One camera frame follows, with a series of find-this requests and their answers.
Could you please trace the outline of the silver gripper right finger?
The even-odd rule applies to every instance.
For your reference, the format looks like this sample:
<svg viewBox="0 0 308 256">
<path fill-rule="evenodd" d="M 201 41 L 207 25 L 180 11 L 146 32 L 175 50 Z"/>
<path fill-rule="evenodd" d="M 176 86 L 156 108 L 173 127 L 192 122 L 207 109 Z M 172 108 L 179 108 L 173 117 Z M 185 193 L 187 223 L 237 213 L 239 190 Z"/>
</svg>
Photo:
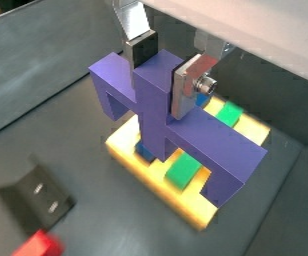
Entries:
<svg viewBox="0 0 308 256">
<path fill-rule="evenodd" d="M 189 57 L 173 71 L 172 116 L 181 120 L 196 106 L 200 94 L 211 96 L 217 80 L 212 68 L 232 52 L 235 46 L 203 30 L 196 31 L 195 47 L 200 53 Z"/>
</svg>

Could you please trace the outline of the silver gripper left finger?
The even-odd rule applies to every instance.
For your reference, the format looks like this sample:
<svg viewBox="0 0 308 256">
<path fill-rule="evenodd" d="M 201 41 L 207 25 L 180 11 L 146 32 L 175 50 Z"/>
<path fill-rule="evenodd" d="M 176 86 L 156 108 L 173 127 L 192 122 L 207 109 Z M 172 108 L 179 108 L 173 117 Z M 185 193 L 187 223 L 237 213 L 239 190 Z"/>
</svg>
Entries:
<svg viewBox="0 0 308 256">
<path fill-rule="evenodd" d="M 121 23 L 124 52 L 136 69 L 158 53 L 158 34 L 150 28 L 144 3 L 138 0 L 113 0 Z"/>
</svg>

